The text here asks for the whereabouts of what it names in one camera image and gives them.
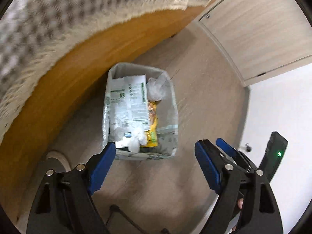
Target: white plastic bag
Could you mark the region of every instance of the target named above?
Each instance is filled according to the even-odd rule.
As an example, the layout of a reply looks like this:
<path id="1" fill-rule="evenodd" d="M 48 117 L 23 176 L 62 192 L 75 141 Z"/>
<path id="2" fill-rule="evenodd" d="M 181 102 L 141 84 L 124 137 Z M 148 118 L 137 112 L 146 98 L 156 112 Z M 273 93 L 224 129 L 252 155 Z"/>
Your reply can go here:
<path id="1" fill-rule="evenodd" d="M 147 98 L 151 102 L 160 101 L 166 96 L 165 83 L 167 78 L 161 74 L 158 78 L 151 77 L 146 85 Z"/>
<path id="2" fill-rule="evenodd" d="M 117 127 L 115 128 L 112 132 L 109 134 L 109 141 L 110 142 L 117 142 L 122 140 L 124 137 L 124 128 L 122 127 Z"/>
<path id="3" fill-rule="evenodd" d="M 131 138 L 128 144 L 128 150 L 133 153 L 139 153 L 141 145 L 147 144 L 147 137 L 144 127 L 141 123 L 132 123 L 130 125 Z"/>

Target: white wall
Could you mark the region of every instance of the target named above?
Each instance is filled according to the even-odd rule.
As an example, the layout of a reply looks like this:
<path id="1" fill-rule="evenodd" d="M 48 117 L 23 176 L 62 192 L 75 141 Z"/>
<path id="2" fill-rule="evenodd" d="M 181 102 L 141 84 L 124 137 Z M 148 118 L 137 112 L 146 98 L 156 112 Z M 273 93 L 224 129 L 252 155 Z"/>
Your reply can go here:
<path id="1" fill-rule="evenodd" d="M 246 155 L 257 166 L 273 131 L 288 140 L 271 181 L 288 233 L 312 198 L 312 64 L 251 86 L 241 146 L 251 145 Z"/>

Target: fabric storage basket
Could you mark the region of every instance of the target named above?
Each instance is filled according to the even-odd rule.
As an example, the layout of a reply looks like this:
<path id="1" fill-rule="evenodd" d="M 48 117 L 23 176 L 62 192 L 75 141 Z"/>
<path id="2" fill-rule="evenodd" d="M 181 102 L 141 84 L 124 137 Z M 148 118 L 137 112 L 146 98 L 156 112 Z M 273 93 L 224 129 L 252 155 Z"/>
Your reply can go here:
<path id="1" fill-rule="evenodd" d="M 158 146 L 152 148 L 141 148 L 139 153 L 116 149 L 115 159 L 124 160 L 159 160 L 173 157 L 177 151 L 178 138 L 178 114 L 177 103 L 174 95 L 174 87 L 168 73 L 159 68 L 137 65 L 132 63 L 118 63 L 108 72 L 105 103 L 103 110 L 103 147 L 108 142 L 110 128 L 110 84 L 112 79 L 125 76 L 146 75 L 149 78 L 158 78 L 161 74 L 166 77 L 164 84 L 165 97 L 157 103 L 156 114 L 158 125 L 156 129 Z"/>

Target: metal screw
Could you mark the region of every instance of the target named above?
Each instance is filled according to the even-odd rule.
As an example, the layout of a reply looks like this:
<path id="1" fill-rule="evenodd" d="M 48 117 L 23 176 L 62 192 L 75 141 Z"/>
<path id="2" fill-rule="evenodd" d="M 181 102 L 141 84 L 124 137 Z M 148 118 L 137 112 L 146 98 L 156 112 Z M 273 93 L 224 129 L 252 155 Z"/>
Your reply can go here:
<path id="1" fill-rule="evenodd" d="M 83 163 L 81 163 L 81 164 L 77 165 L 76 169 L 79 171 L 82 171 L 85 169 L 85 165 Z"/>
<path id="2" fill-rule="evenodd" d="M 234 167 L 233 167 L 233 165 L 231 165 L 231 164 L 228 163 L 228 164 L 225 165 L 225 169 L 231 171 L 231 170 L 234 169 Z"/>
<path id="3" fill-rule="evenodd" d="M 259 176 L 262 176 L 262 175 L 263 175 L 263 171 L 260 170 L 260 169 L 258 169 L 258 170 L 256 171 L 256 173 L 257 173 Z"/>
<path id="4" fill-rule="evenodd" d="M 245 144 L 245 146 L 246 146 L 246 151 L 247 152 L 251 152 L 252 151 L 252 147 L 250 147 L 249 144 Z"/>
<path id="5" fill-rule="evenodd" d="M 48 170 L 48 171 L 46 172 L 46 175 L 47 175 L 47 176 L 51 176 L 51 175 L 53 175 L 53 173 L 54 173 L 53 170 Z"/>

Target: paper packaging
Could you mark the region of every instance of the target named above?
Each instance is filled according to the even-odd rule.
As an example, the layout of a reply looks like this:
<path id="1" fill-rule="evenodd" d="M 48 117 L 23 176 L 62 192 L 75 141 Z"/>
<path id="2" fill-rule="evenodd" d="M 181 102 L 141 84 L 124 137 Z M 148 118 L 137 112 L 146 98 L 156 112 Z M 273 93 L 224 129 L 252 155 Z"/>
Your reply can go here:
<path id="1" fill-rule="evenodd" d="M 111 131 L 122 127 L 125 133 L 130 133 L 132 124 L 142 125 L 144 131 L 150 129 L 145 75 L 113 79 L 110 100 Z"/>
<path id="2" fill-rule="evenodd" d="M 149 107 L 149 123 L 150 123 L 150 130 L 145 131 L 147 137 L 147 144 L 142 145 L 141 147 L 157 147 L 157 134 L 156 134 L 156 127 L 157 127 L 157 115 L 156 115 L 156 103 L 148 102 Z"/>

